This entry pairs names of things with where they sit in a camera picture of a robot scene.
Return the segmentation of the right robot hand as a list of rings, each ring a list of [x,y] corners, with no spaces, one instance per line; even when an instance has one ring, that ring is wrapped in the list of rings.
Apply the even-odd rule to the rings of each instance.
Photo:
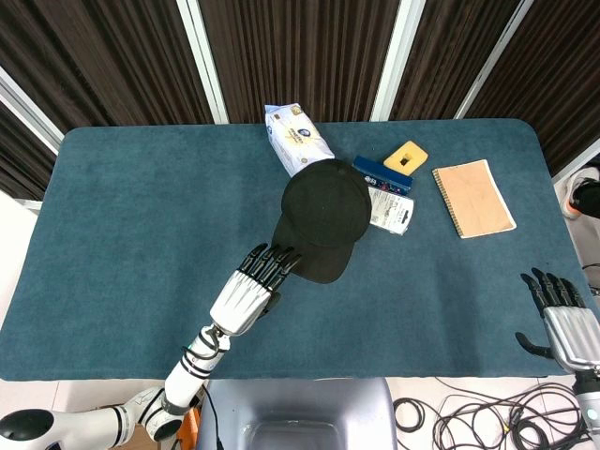
[[[551,273],[533,268],[522,273],[547,333],[546,347],[533,344],[516,332],[520,347],[527,353],[554,360],[568,373],[599,374],[599,321],[588,308],[575,285]]]

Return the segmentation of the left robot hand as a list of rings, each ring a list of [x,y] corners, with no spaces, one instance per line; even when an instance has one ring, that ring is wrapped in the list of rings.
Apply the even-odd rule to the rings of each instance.
[[[264,314],[301,254],[293,247],[266,243],[252,249],[229,277],[210,309],[213,325],[227,336],[241,336]]]

